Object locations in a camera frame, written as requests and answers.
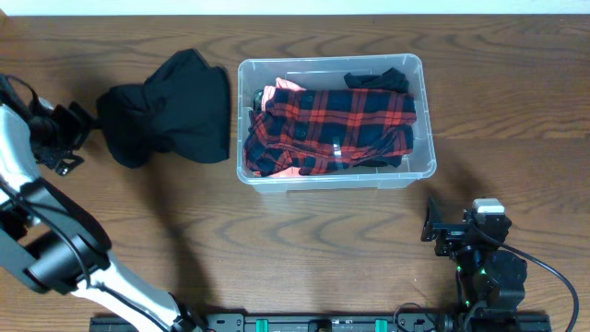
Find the white plastic container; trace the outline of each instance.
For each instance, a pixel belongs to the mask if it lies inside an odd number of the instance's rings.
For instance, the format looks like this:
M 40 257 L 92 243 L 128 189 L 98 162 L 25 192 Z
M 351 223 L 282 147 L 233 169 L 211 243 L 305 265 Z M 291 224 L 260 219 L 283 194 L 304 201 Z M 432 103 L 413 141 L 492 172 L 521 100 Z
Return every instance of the white plastic container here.
M 243 163 L 243 142 L 248 137 L 254 92 L 274 85 L 282 77 L 306 89 L 347 89 L 344 75 L 381 75 L 389 68 L 406 74 L 409 92 L 414 94 L 416 116 L 414 150 L 399 167 L 354 167 L 325 175 L 291 178 L 256 177 Z M 238 69 L 238 177 L 261 193 L 288 190 L 377 187 L 405 188 L 416 180 L 432 176 L 436 157 L 432 143 L 431 119 L 424 87 L 422 62 L 414 54 L 391 54 L 298 59 L 251 59 Z

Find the table surface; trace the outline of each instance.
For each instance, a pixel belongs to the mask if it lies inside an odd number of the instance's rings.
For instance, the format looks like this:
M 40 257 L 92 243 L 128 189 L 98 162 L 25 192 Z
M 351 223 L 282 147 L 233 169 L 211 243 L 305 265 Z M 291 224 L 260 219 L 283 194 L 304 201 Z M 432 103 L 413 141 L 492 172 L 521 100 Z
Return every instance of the table surface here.
M 129 170 L 101 133 L 87 160 L 50 182 L 93 214 L 113 250 L 150 283 L 195 307 L 251 313 L 393 312 L 456 302 L 454 264 L 421 243 L 426 201 L 459 221 L 474 198 L 498 197 L 507 243 L 549 262 L 578 290 L 576 331 L 590 331 L 590 17 L 9 18 L 0 72 L 54 103 L 93 112 L 109 87 L 142 82 L 174 52 L 196 48 L 230 75 L 248 58 L 414 53 L 424 64 L 438 158 L 404 190 L 257 194 L 230 160 L 174 154 Z M 572 313 L 563 284 L 529 264 L 525 310 L 556 331 Z M 84 331 L 107 310 L 39 295 L 0 271 L 0 330 Z

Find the white wall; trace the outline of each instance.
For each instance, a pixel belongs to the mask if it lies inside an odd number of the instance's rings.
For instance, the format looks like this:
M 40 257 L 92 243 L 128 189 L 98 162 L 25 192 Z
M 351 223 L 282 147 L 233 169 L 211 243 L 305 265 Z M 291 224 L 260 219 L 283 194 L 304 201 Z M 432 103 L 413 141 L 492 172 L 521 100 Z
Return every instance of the white wall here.
M 9 16 L 590 14 L 590 0 L 0 0 Z

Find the black cloth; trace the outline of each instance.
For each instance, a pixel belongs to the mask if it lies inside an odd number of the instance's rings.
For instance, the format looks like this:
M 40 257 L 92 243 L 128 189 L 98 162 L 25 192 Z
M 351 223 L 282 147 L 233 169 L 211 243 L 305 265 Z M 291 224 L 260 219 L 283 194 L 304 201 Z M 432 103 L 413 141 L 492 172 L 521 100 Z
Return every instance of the black cloth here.
M 214 163 L 230 156 L 230 85 L 195 50 L 179 51 L 144 84 L 111 88 L 97 100 L 112 156 L 136 168 L 153 151 Z
M 344 81 L 350 89 L 385 89 L 398 93 L 407 93 L 409 82 L 406 75 L 395 68 L 390 68 L 381 75 L 344 75 Z
M 395 68 L 390 68 L 381 75 L 344 75 L 344 81 L 350 89 L 385 89 L 398 93 L 407 93 L 409 82 L 406 75 Z M 378 157 L 373 160 L 367 160 L 356 166 L 365 167 L 385 167 L 392 165 L 399 166 L 402 163 L 402 157 Z

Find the red and navy plaid cloth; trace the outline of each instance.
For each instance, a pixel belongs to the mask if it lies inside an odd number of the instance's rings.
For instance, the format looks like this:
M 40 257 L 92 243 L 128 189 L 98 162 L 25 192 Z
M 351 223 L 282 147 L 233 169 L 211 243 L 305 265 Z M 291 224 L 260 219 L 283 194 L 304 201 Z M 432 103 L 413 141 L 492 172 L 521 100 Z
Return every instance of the red and navy plaid cloth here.
M 347 169 L 412 151 L 414 97 L 381 89 L 277 89 L 266 112 L 250 113 L 243 155 L 267 176 L 288 167 L 300 175 Z

